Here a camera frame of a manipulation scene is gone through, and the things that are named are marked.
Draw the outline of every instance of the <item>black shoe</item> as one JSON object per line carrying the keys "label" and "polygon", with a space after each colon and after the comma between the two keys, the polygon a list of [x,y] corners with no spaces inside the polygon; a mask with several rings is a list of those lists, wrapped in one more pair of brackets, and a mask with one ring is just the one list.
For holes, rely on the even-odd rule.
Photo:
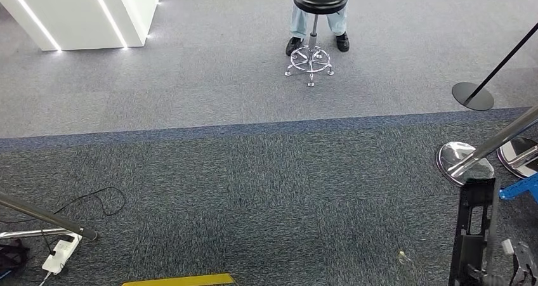
{"label": "black shoe", "polygon": [[350,39],[348,38],[347,33],[344,32],[343,35],[336,37],[336,46],[338,46],[338,49],[343,53],[350,50]]}
{"label": "black shoe", "polygon": [[291,53],[295,50],[301,47],[301,44],[303,43],[302,39],[299,39],[298,37],[292,37],[286,46],[286,55],[291,56]]}

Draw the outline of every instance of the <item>black cable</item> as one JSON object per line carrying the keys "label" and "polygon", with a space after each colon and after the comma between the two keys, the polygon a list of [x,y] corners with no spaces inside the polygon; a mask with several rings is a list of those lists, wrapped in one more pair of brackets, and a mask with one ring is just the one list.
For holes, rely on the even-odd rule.
{"label": "black cable", "polygon": [[[118,210],[112,212],[112,213],[107,213],[105,211],[105,204],[103,203],[103,200],[99,196],[96,195],[97,193],[100,193],[100,192],[108,190],[108,189],[116,190],[118,193],[120,193],[120,195],[121,195],[121,197],[123,199],[123,203],[121,204],[120,208]],[[123,208],[125,207],[125,204],[127,203],[127,197],[125,196],[125,193],[123,193],[122,190],[120,190],[120,189],[118,189],[118,188],[116,188],[114,186],[108,186],[106,188],[102,188],[102,189],[97,190],[95,192],[91,192],[90,194],[86,194],[86,195],[83,195],[83,196],[80,196],[80,197],[77,197],[77,198],[71,200],[69,203],[67,203],[63,207],[59,208],[59,210],[54,212],[54,214],[58,214],[59,212],[62,212],[68,206],[70,206],[70,205],[74,204],[75,202],[77,202],[78,200],[86,198],[86,197],[95,197],[95,198],[97,198],[97,200],[101,204],[101,209],[102,209],[103,214],[105,216],[113,216],[113,215],[118,214],[120,211],[123,210]],[[35,221],[36,219],[37,218],[30,218],[30,219],[23,219],[23,220],[20,220],[20,221],[3,221],[3,220],[0,219],[0,223],[4,223],[4,224],[20,224],[20,223],[26,223],[28,221]]]}

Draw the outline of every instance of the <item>floor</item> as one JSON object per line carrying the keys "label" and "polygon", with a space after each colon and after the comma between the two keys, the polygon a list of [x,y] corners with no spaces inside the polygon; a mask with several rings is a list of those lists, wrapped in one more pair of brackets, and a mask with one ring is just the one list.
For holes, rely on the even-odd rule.
{"label": "floor", "polygon": [[[63,212],[102,237],[45,285],[222,271],[240,285],[446,285],[457,190],[435,152],[536,104],[538,37],[488,85],[497,110],[465,110],[450,90],[488,75],[535,25],[535,1],[350,0],[351,51],[322,20],[335,75],[314,88],[284,76],[291,0],[161,0],[144,48],[61,53],[0,6],[0,191],[47,209],[127,194],[118,216],[95,200]],[[503,202],[500,236],[538,250],[536,207]],[[29,245],[16,286],[44,276],[44,245]]]}
{"label": "floor", "polygon": [[[263,131],[259,124],[203,127],[197,136],[168,129],[149,131],[158,133],[150,140],[85,134],[69,146],[11,145],[0,152],[0,188],[47,209],[107,186],[126,195],[115,216],[104,216],[95,198],[61,212],[100,238],[83,240],[68,272],[51,277],[48,286],[119,286],[222,272],[241,286],[442,286],[458,190],[435,167],[435,151],[452,140],[476,145],[521,113],[279,122]],[[527,134],[538,136],[536,128]],[[494,156],[490,161],[502,186],[516,181]],[[122,204],[113,190],[98,196],[107,212]],[[502,201],[499,239],[523,240],[537,251],[536,211],[529,194]],[[1,216],[23,218],[14,211]],[[37,228],[35,221],[8,227]],[[43,279],[43,239],[24,243],[32,260],[1,286]],[[400,251],[411,261],[400,263]],[[500,248],[493,268],[510,277],[511,258]]]}
{"label": "floor", "polygon": [[[321,21],[336,75],[283,76],[291,0],[161,0],[144,48],[43,53],[0,8],[0,138],[462,110],[535,24],[535,0],[350,0],[351,51]],[[535,104],[538,38],[494,78]]]}

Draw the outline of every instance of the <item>blue object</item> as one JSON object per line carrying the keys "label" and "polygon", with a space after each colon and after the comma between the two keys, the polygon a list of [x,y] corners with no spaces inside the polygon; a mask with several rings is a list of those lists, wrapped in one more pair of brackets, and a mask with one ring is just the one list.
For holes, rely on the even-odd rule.
{"label": "blue object", "polygon": [[534,197],[534,200],[538,203],[538,173],[531,177],[519,180],[504,190],[499,190],[499,197],[503,200],[510,200],[526,191],[529,191]]}

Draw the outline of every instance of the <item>electrical cord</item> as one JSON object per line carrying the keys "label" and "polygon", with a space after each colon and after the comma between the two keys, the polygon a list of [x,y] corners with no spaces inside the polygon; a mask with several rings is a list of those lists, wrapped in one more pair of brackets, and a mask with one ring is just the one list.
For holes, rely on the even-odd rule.
{"label": "electrical cord", "polygon": [[[122,197],[122,199],[123,199],[123,202],[122,202],[121,206],[118,208],[118,210],[116,210],[116,211],[114,211],[114,212],[106,212],[106,210],[105,210],[105,204],[103,203],[103,200],[102,200],[99,196],[97,196],[97,193],[103,192],[103,191],[108,190],[108,189],[112,189],[112,190],[117,191],[117,192],[121,195],[121,197]],[[79,200],[81,200],[81,199],[84,199],[84,198],[86,198],[86,197],[94,197],[94,198],[96,198],[97,201],[99,201],[99,203],[101,204],[101,210],[102,210],[102,212],[103,212],[103,214],[104,214],[105,216],[113,216],[113,215],[116,215],[116,214],[120,213],[120,212],[123,210],[123,208],[125,208],[125,205],[126,205],[126,203],[127,203],[127,197],[125,196],[125,193],[124,193],[122,190],[120,190],[120,189],[118,189],[118,188],[116,188],[116,187],[114,187],[114,186],[108,186],[108,187],[102,188],[102,189],[100,189],[100,190],[97,190],[97,191],[95,191],[95,192],[91,192],[91,193],[89,193],[89,194],[86,194],[86,195],[83,195],[83,196],[80,196],[80,197],[77,197],[77,198],[71,200],[70,202],[68,202],[67,204],[65,204],[63,207],[61,207],[61,208],[59,208],[58,210],[56,210],[56,211],[54,212],[54,214],[58,214],[58,213],[62,212],[62,211],[63,211],[64,209],[66,209],[68,206],[70,206],[70,205],[74,204],[75,202],[77,202],[77,201],[79,201]],[[29,222],[29,221],[35,221],[35,220],[37,220],[37,218],[23,219],[23,220],[19,220],[19,221],[3,221],[3,220],[0,219],[0,223],[4,223],[4,224],[19,224],[19,223],[26,223],[26,222]],[[58,240],[59,236],[56,236],[56,238],[55,238],[52,242],[50,242],[50,244],[49,244],[49,241],[47,240],[46,235],[43,233],[43,222],[40,222],[40,229],[41,229],[41,235],[43,236],[43,240],[45,241],[45,244],[46,244],[46,246],[47,246],[47,249],[49,250],[49,253],[50,253],[51,255],[54,255],[55,252],[52,250],[52,248],[51,248],[51,244],[53,244],[54,242],[56,242],[56,240]],[[31,259],[33,259],[33,258],[34,258],[34,257],[31,257],[30,259],[28,259],[28,260],[26,261],[26,263],[28,263],[28,262],[29,262]],[[45,279],[41,282],[40,286],[43,286],[43,284],[45,283],[45,281],[49,278],[50,274],[51,274],[51,273],[50,273],[50,271],[49,271],[49,273],[46,275]]]}
{"label": "electrical cord", "polygon": [[[108,190],[108,189],[113,189],[113,190],[116,190],[122,197],[123,199],[123,203],[121,204],[120,208],[114,212],[111,212],[111,213],[107,213],[106,210],[105,210],[105,204],[103,203],[103,200],[97,196],[96,194],[97,193],[100,193],[102,191],[105,191],[105,190]],[[118,214],[120,211],[123,210],[123,208],[125,207],[125,204],[127,203],[127,197],[125,196],[125,193],[123,193],[122,190],[114,187],[114,186],[108,186],[106,188],[102,188],[100,190],[97,190],[95,192],[91,192],[89,194],[86,194],[86,195],[83,195],[83,196],[80,196],[80,197],[77,197],[73,200],[71,200],[69,203],[65,204],[63,207],[59,208],[59,210],[55,211],[54,214],[58,214],[60,212],[62,212],[65,208],[67,208],[68,206],[74,204],[75,202],[83,199],[83,198],[86,198],[86,197],[94,197],[94,198],[97,198],[97,200],[99,201],[99,203],[101,204],[101,209],[103,211],[103,214],[105,216],[113,216],[113,215],[116,215]],[[37,218],[30,218],[30,219],[23,219],[23,220],[20,220],[20,221],[3,221],[0,219],[0,223],[4,223],[4,224],[20,224],[20,223],[26,223],[26,222],[29,222],[29,221],[35,221],[37,220]]]}

